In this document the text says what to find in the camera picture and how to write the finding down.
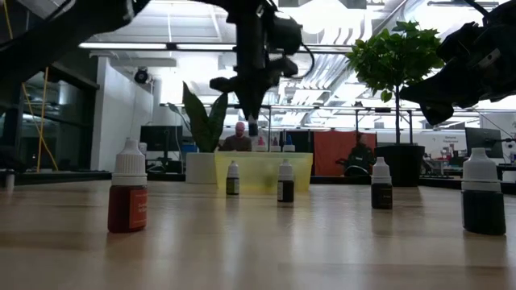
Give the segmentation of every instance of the green leaves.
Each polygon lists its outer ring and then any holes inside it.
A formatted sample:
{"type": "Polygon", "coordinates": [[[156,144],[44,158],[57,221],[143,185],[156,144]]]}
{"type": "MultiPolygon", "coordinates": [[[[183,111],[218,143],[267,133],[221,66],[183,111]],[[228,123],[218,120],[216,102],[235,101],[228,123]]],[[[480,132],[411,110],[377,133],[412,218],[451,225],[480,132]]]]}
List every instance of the green leaves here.
{"type": "Polygon", "coordinates": [[[388,101],[390,101],[390,99],[392,99],[392,98],[393,98],[393,92],[386,91],[386,90],[385,90],[385,91],[383,91],[383,92],[381,92],[381,100],[382,100],[383,102],[388,102],[388,101]]]}
{"type": "Polygon", "coordinates": [[[208,122],[208,127],[211,130],[211,152],[215,151],[218,144],[218,138],[223,133],[224,119],[227,112],[227,93],[223,93],[218,97],[215,103],[211,106],[211,112],[208,122]]]}
{"type": "Polygon", "coordinates": [[[390,34],[384,29],[368,41],[356,41],[346,56],[357,72],[359,81],[373,92],[382,91],[388,102],[393,89],[421,81],[433,68],[442,68],[443,61],[435,54],[440,41],[435,29],[419,30],[417,22],[396,22],[390,34]]]}
{"type": "Polygon", "coordinates": [[[193,140],[200,152],[213,152],[217,148],[218,138],[223,131],[227,110],[227,93],[223,93],[213,104],[210,116],[206,114],[199,98],[183,82],[183,103],[190,118],[193,140]]]}

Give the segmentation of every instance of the yellow container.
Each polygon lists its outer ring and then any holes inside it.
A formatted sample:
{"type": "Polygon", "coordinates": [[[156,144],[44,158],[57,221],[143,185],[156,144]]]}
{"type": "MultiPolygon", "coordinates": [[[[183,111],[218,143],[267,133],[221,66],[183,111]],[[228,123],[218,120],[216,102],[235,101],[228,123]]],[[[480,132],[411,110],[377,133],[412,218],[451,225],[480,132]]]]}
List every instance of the yellow container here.
{"type": "Polygon", "coordinates": [[[280,164],[287,159],[293,167],[295,190],[308,192],[313,156],[311,153],[215,152],[217,186],[226,189],[227,167],[239,165],[240,192],[275,193],[280,164]]]}

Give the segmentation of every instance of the fluorescent light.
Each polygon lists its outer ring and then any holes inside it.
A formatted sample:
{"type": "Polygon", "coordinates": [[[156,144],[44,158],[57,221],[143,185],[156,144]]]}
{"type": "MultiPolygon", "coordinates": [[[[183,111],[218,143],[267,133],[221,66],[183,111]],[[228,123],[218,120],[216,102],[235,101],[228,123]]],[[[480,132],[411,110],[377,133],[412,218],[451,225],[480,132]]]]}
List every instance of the fluorescent light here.
{"type": "Polygon", "coordinates": [[[81,43],[79,48],[107,50],[167,50],[166,43],[81,43]]]}
{"type": "MultiPolygon", "coordinates": [[[[476,4],[484,7],[484,8],[494,8],[499,5],[498,2],[476,2],[476,4]]],[[[429,1],[427,3],[428,6],[445,6],[445,7],[471,7],[471,5],[466,2],[458,2],[458,1],[429,1]]]]}
{"type": "MultiPolygon", "coordinates": [[[[184,108],[185,104],[174,104],[177,108],[184,108]]],[[[202,104],[205,108],[211,107],[211,105],[208,104],[202,104]]]]}
{"type": "MultiPolygon", "coordinates": [[[[307,45],[307,47],[313,53],[337,54],[337,53],[344,53],[344,52],[352,52],[353,51],[351,45],[322,45],[322,44],[315,44],[315,45],[307,45]]],[[[299,52],[308,52],[308,51],[305,48],[301,47],[301,48],[299,48],[299,52]]]]}
{"type": "MultiPolygon", "coordinates": [[[[179,51],[179,52],[233,52],[235,43],[81,43],[79,48],[93,50],[137,50],[137,51],[179,51]]],[[[308,45],[313,53],[340,54],[351,52],[351,45],[308,45]]],[[[298,53],[308,53],[299,48],[298,53]]]]}
{"type": "Polygon", "coordinates": [[[271,106],[271,109],[313,110],[315,106],[271,106]]]}
{"type": "Polygon", "coordinates": [[[320,110],[356,110],[355,107],[330,107],[330,106],[322,106],[319,109],[320,110]]]}
{"type": "Polygon", "coordinates": [[[232,43],[179,43],[177,50],[179,51],[220,51],[232,52],[236,44],[232,43]]]}

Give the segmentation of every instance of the black pot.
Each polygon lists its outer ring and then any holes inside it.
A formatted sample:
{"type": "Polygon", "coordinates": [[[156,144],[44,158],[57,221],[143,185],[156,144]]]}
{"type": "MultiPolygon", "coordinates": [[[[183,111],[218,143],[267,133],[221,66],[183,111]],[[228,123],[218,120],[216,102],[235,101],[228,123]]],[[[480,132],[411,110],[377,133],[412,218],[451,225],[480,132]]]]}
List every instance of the black pot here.
{"type": "Polygon", "coordinates": [[[425,147],[409,144],[377,147],[375,154],[389,165],[393,186],[418,186],[425,147]]]}

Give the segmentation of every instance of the bottle label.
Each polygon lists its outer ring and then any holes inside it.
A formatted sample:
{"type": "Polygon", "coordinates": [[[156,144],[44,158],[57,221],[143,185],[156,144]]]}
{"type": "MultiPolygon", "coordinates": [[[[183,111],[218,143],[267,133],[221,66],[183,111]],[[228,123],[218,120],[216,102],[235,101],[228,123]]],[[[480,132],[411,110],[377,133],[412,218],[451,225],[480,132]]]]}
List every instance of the bottle label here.
{"type": "Polygon", "coordinates": [[[240,194],[240,179],[238,179],[238,178],[226,179],[226,193],[240,194]]]}
{"type": "Polygon", "coordinates": [[[283,201],[283,182],[277,183],[277,200],[283,201]]]}
{"type": "Polygon", "coordinates": [[[147,225],[147,190],[131,190],[131,212],[129,213],[129,228],[135,229],[147,225]]]}

